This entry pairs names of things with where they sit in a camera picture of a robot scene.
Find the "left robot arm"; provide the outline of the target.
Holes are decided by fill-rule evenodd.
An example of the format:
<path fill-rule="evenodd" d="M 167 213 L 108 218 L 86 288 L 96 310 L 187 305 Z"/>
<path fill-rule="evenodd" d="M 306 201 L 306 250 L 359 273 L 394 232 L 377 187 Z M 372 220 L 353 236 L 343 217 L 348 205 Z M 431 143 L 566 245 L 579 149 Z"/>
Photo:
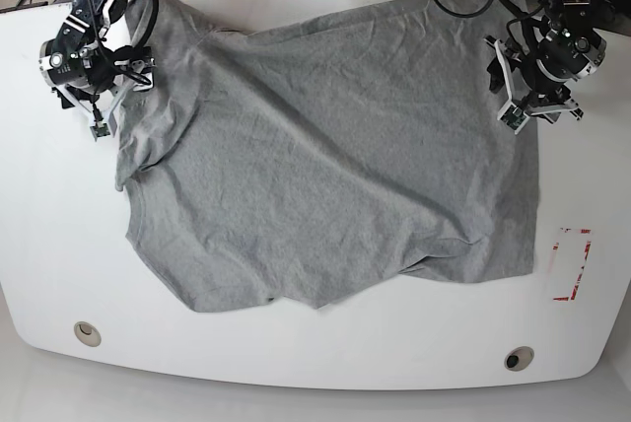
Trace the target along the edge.
<path fill-rule="evenodd" d="M 593 27 L 593 0 L 540 0 L 529 13 L 509 0 L 499 1 L 514 15 L 506 28 L 520 26 L 526 47 L 512 36 L 485 38 L 495 51 L 487 67 L 489 90 L 507 94 L 497 119 L 516 134 L 532 119 L 554 123 L 564 112 L 581 119 L 567 83 L 595 73 L 606 49 Z"/>

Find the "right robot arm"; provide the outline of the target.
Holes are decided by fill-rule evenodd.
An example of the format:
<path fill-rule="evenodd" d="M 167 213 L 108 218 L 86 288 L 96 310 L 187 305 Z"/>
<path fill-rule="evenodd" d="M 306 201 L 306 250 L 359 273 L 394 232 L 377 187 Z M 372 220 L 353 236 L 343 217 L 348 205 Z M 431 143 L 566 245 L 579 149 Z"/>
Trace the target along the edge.
<path fill-rule="evenodd" d="M 159 0 L 150 0 L 144 33 L 115 50 L 105 36 L 122 19 L 129 0 L 71 0 L 71 11 L 55 38 L 39 54 L 39 70 L 64 109 L 78 107 L 97 139 L 113 135 L 114 112 L 128 92 L 153 88 L 154 57 L 148 46 L 157 23 Z"/>

